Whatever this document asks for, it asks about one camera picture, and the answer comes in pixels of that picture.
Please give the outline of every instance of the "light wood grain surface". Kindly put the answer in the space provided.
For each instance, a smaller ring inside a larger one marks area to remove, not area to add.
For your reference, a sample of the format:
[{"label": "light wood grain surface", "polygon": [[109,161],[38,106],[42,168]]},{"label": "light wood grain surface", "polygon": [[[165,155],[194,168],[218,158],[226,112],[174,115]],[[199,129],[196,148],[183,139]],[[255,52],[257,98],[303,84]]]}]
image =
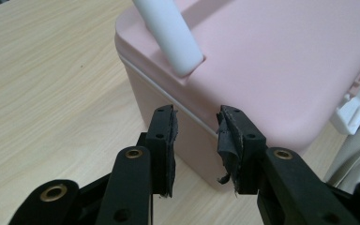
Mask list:
[{"label": "light wood grain surface", "polygon": [[[0,224],[53,179],[83,187],[146,131],[116,54],[116,17],[129,0],[12,0],[0,6]],[[320,177],[345,136],[331,125],[304,159]],[[210,188],[180,158],[156,224],[262,224],[254,196]]]}]

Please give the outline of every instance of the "box lid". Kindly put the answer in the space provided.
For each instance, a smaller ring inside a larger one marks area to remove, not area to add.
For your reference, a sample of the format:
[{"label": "box lid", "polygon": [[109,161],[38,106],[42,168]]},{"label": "box lid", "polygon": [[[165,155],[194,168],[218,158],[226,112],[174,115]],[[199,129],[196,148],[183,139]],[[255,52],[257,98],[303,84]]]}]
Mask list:
[{"label": "box lid", "polygon": [[204,61],[176,76],[132,7],[117,51],[212,130],[222,104],[244,111],[271,146],[303,151],[360,71],[360,1],[177,1]]}]

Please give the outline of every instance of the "screw hole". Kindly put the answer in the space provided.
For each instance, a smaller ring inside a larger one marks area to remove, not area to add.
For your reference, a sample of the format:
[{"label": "screw hole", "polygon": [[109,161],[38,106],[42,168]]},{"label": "screw hole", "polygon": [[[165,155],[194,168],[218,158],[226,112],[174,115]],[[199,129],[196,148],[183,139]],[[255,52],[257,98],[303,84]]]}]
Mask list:
[{"label": "screw hole", "polygon": [[131,212],[128,209],[119,209],[113,215],[113,219],[117,222],[125,222],[130,219]]},{"label": "screw hole", "polygon": [[67,193],[67,187],[63,184],[46,188],[39,196],[45,203],[61,199]]},{"label": "screw hole", "polygon": [[274,155],[278,158],[282,158],[282,159],[291,159],[293,158],[292,154],[288,151],[285,150],[276,150],[274,151]]},{"label": "screw hole", "polygon": [[143,154],[142,151],[138,150],[138,149],[132,149],[132,150],[128,150],[125,153],[125,156],[127,158],[139,158],[141,155]]}]

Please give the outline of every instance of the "white plastic rod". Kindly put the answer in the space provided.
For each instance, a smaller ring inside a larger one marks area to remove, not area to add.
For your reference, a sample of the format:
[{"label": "white plastic rod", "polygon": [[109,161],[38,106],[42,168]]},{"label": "white plastic rod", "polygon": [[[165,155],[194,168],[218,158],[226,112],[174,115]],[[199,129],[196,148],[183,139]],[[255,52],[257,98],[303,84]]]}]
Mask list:
[{"label": "white plastic rod", "polygon": [[173,0],[133,0],[176,75],[190,74],[203,54]]}]

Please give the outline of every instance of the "pink box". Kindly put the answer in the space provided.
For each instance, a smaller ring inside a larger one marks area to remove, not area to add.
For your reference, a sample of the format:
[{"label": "pink box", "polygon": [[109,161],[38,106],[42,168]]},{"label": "pink box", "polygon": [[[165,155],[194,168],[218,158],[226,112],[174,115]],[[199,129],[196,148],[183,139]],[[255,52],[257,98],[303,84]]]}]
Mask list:
[{"label": "pink box", "polygon": [[360,1],[177,1],[204,61],[179,77],[135,7],[116,22],[115,44],[146,123],[179,111],[176,154],[210,185],[220,105],[241,109],[269,146],[303,154],[360,73]]}]

